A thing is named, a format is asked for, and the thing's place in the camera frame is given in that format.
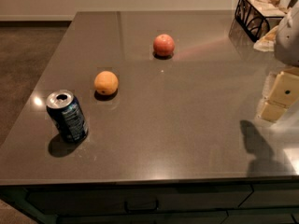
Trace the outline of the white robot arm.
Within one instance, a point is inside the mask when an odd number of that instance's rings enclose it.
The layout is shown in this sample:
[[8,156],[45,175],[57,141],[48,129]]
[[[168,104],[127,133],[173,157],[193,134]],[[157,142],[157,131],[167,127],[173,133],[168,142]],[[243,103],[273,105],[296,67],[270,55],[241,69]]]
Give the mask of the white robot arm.
[[299,100],[299,0],[290,1],[289,11],[278,25],[274,55],[285,67],[267,76],[257,111],[260,119],[271,123]]

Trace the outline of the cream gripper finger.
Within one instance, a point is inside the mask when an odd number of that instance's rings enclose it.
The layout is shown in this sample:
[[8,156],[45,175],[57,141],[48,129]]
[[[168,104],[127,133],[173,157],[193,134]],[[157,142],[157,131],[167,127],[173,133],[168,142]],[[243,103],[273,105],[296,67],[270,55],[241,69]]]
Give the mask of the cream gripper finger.
[[275,123],[299,100],[299,68],[271,72],[263,86],[259,118]]

